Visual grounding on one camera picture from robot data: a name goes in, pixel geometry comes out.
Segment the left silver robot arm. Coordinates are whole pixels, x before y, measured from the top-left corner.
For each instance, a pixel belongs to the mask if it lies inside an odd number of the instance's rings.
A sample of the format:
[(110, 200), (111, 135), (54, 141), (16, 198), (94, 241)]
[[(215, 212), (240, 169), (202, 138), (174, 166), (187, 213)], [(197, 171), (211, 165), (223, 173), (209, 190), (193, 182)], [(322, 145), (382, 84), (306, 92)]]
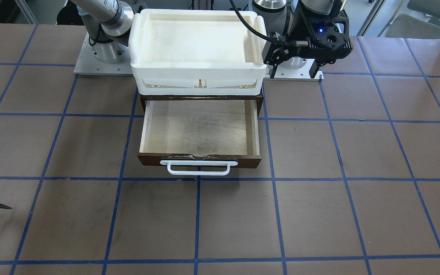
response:
[(319, 79), (319, 70), (353, 50), (344, 0), (250, 0), (264, 18), (262, 52), (270, 79)]

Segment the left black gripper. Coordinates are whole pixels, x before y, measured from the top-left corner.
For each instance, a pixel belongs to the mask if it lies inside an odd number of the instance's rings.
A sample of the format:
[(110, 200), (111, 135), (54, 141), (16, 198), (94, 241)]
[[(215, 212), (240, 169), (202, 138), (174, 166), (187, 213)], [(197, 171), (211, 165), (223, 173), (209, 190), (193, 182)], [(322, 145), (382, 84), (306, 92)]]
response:
[(287, 40), (285, 36), (281, 36), (279, 33), (269, 33), (267, 42), (262, 50), (264, 64), (269, 67), (269, 76), (275, 76), (277, 67), (281, 63), (298, 56), (300, 48), (300, 40)]

